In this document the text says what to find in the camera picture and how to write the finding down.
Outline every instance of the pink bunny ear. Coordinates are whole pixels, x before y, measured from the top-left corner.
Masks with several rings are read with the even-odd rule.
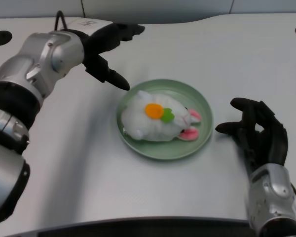
[[[191,126],[188,129],[184,130],[184,132],[180,133],[178,138],[185,141],[194,141],[198,138],[198,130],[195,127]]]
[[[188,111],[191,114],[191,118],[192,118],[192,121],[191,122],[192,123],[201,122],[202,117],[201,117],[201,115],[197,111],[195,111],[193,109],[189,109]]]

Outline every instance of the white table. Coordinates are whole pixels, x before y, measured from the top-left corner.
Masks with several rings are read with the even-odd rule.
[[[0,65],[53,18],[0,19],[13,34]],[[168,78],[198,89],[214,126],[240,120],[234,97],[263,100],[287,129],[286,167],[296,186],[296,14],[217,16],[147,25],[131,42],[104,53],[131,86]],[[115,109],[125,92],[101,84],[82,65],[59,81],[30,130],[24,157],[31,176],[0,237],[114,218],[199,216],[246,219],[248,179],[232,139],[213,131],[192,157],[160,162],[120,140]]]

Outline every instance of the stuffed bunny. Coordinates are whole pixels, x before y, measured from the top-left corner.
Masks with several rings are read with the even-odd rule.
[[[192,141],[198,138],[198,130],[191,123],[200,122],[201,115],[170,96],[140,90],[121,120],[124,132],[136,140],[160,142],[178,137]]]

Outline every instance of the green felt leaf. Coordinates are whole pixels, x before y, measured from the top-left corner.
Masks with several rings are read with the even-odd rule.
[[[161,117],[161,121],[168,123],[174,119],[174,114],[170,108],[163,109],[163,116]]]

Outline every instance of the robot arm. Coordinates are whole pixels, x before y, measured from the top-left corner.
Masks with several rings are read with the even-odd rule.
[[[56,82],[71,68],[84,64],[86,71],[101,82],[129,90],[128,82],[108,68],[98,54],[131,40],[143,26],[108,24],[90,36],[67,28],[35,33],[24,42],[19,53],[0,67],[0,222],[8,218],[27,184],[30,167],[22,157],[29,144],[29,129],[53,91]]]
[[[262,102],[235,98],[231,105],[243,112],[240,122],[218,125],[232,135],[249,165],[249,223],[259,237],[296,236],[296,191],[284,167],[288,140],[283,125]],[[258,132],[255,125],[264,130]]]

